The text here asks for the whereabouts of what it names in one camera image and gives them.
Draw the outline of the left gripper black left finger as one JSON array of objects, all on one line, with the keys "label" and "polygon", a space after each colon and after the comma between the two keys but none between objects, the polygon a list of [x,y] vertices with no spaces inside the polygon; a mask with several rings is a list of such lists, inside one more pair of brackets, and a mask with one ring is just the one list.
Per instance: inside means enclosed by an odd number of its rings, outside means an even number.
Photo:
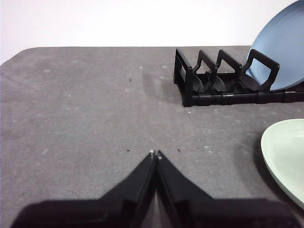
[{"label": "left gripper black left finger", "polygon": [[98,199],[46,200],[27,205],[13,228],[138,228],[155,193],[157,157],[149,153],[120,183]]}]

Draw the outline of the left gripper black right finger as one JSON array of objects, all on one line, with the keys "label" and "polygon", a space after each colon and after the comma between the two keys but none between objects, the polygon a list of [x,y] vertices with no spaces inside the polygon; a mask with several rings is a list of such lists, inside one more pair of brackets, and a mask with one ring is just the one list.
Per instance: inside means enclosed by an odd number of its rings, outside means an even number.
[{"label": "left gripper black right finger", "polygon": [[299,228],[284,204],[267,199],[215,199],[157,151],[158,193],[175,228]]}]

